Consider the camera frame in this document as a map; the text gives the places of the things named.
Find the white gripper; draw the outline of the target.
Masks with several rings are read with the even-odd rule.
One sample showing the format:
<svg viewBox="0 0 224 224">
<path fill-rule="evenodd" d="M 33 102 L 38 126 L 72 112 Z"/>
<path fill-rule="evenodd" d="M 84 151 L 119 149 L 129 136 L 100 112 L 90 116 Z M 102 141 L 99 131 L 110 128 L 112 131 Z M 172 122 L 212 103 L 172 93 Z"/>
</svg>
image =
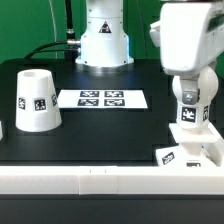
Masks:
<svg viewBox="0 0 224 224">
<path fill-rule="evenodd" d="M 168 75 L 196 76 L 224 52 L 224 0 L 166 0 L 150 37 Z M 199 100 L 198 79 L 182 79 L 182 102 Z"/>
</svg>

